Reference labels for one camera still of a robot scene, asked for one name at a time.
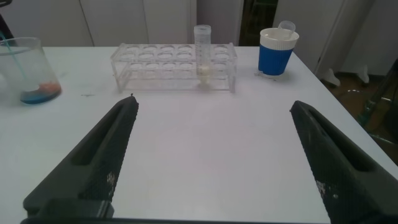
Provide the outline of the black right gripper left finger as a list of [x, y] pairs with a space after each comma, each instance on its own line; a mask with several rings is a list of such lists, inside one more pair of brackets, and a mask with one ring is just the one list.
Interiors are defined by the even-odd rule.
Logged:
[[24, 199], [27, 216], [52, 200], [111, 202], [138, 109], [132, 95], [118, 101]]

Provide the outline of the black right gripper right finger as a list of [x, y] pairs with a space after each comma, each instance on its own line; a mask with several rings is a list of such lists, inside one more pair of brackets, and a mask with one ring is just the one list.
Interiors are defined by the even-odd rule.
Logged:
[[397, 179], [314, 107], [290, 112], [330, 221], [397, 223]]

